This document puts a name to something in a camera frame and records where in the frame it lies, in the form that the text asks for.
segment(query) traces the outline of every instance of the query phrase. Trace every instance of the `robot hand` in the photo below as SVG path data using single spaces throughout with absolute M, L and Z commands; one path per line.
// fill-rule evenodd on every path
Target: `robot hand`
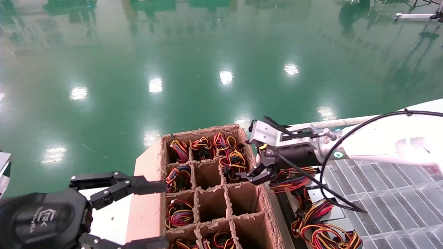
M 109 187 L 88 201 L 78 191 Z M 0 249 L 160 249 L 165 236 L 119 245 L 89 234 L 92 210 L 111 205 L 130 194 L 166 192 L 165 181 L 148 182 L 143 176 L 121 172 L 77 175 L 58 193 L 31 193 L 0 200 Z

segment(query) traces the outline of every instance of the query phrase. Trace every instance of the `cardboard divider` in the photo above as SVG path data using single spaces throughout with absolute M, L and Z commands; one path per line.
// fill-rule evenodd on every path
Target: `cardboard divider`
M 207 190 L 222 183 L 222 176 L 219 174 L 218 160 L 197 163 L 194 168 L 197 187 Z
M 163 221 L 165 221 L 166 218 L 167 218 L 167 212 L 169 210 L 169 205 L 171 204 L 171 202 L 173 200 L 183 200 L 183 201 L 188 202 L 189 204 L 192 205 L 192 207 L 193 207 L 192 208 L 192 213 L 194 214 L 194 222 L 192 222 L 191 224 L 188 224 L 186 226 L 172 228 L 172 229 L 170 229 L 170 231 L 182 230 L 182 229 L 185 229 L 187 227 L 192 227 L 193 224 L 196 223 L 197 216 L 198 216 L 197 215 L 198 209 L 195 206 L 195 195 L 196 195 L 195 191 L 183 191 L 183 192 L 179 192 L 179 193 L 167 194 L 166 195 L 166 203 L 165 203 L 166 204 L 166 213 L 165 213 L 165 216 L 163 218 Z
M 233 215 L 253 214 L 260 212 L 260 188 L 252 183 L 232 184 L 228 187 L 228 197 L 232 204 Z
M 235 217 L 236 236 L 240 248 L 238 249 L 272 249 L 265 214 L 249 214 Z
M 210 191 L 198 191 L 198 212 L 200 222 L 209 222 L 218 218 L 226 218 L 226 202 L 224 188 L 214 188 Z

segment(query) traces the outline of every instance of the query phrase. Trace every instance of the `wire bundle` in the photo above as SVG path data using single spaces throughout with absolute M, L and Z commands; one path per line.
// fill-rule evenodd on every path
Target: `wire bundle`
M 215 157 L 215 146 L 212 146 L 205 136 L 191 143 L 191 149 L 194 151 L 194 157 L 198 160 L 212 159 Z
M 211 238 L 204 238 L 203 241 L 203 249 L 235 249 L 234 240 L 231 237 L 231 234 L 220 230 Z
M 225 139 L 222 132 L 214 136 L 213 143 L 220 154 L 225 156 L 219 160 L 218 165 L 223 169 L 226 181 L 228 183 L 240 182 L 241 177 L 236 175 L 236 173 L 246 172 L 248 170 L 241 144 L 237 144 L 237 140 L 233 136 Z
M 168 207 L 165 225 L 168 229 L 186 226 L 194 222 L 192 205 L 184 200 L 172 200 Z
M 306 210 L 299 211 L 296 221 L 291 224 L 292 235 L 299 237 L 303 227 L 317 224 L 333 207 L 334 206 L 326 200 L 320 200 L 308 206 Z
M 188 145 L 186 143 L 180 142 L 177 139 L 173 139 L 171 142 L 171 147 L 179 156 L 177 162 L 185 163 L 189 160 L 189 154 L 187 150 Z
M 191 244 L 182 237 L 176 238 L 169 244 L 169 249 L 198 249 L 197 244 Z
M 166 178 L 168 193 L 176 193 L 191 188 L 191 167 L 181 165 L 173 168 Z
M 315 229 L 312 233 L 311 239 L 305 236 L 305 233 L 309 229 Z M 346 232 L 340 227 L 331 224 L 321 225 L 308 225 L 301 229 L 303 239 L 309 243 L 313 249 L 361 249 L 363 248 L 363 241 L 360 236 L 355 232 Z M 345 235 L 345 240 L 340 236 L 338 232 Z M 331 239 L 328 233 L 333 234 L 335 237 Z
M 303 167 L 300 169 L 312 177 L 314 177 L 317 172 L 315 168 L 311 167 Z M 272 189 L 274 193 L 281 193 L 297 190 L 310 182 L 311 180 L 307 176 L 302 175 L 298 169 L 281 169 L 276 179 L 269 183 L 269 188 Z

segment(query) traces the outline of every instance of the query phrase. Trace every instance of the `cardboard box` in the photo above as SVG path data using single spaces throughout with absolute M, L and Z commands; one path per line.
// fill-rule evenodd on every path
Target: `cardboard box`
M 176 139 L 189 144 L 222 131 L 225 137 L 233 136 L 245 145 L 248 166 L 256 164 L 252 148 L 245 144 L 245 131 L 239 125 L 214 126 L 174 134 Z M 136 160 L 134 175 L 144 175 L 147 180 L 165 179 L 168 172 L 180 165 L 173 162 L 170 135 L 163 136 Z M 171 194 L 134 195 L 129 213 L 126 240 L 166 235 L 170 241 L 177 237 L 196 241 L 199 248 L 202 238 L 225 230 L 231 233 L 237 249 L 282 249 L 283 239 L 264 185 L 249 182 L 228 184 L 218 165 L 223 156 L 197 161 L 189 149 L 191 167 L 190 190 Z M 194 223 L 167 230 L 165 226 L 167 205 L 181 198 L 194 204 Z

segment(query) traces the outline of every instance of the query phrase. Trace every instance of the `yellow wire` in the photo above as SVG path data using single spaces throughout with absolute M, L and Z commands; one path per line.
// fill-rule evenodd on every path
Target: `yellow wire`
M 180 241 L 175 241 L 175 242 L 176 242 L 176 244 L 182 245 L 183 247 L 185 247 L 187 249 L 190 249 L 189 246 L 187 246 L 186 244 L 184 244 L 184 243 L 182 243 Z

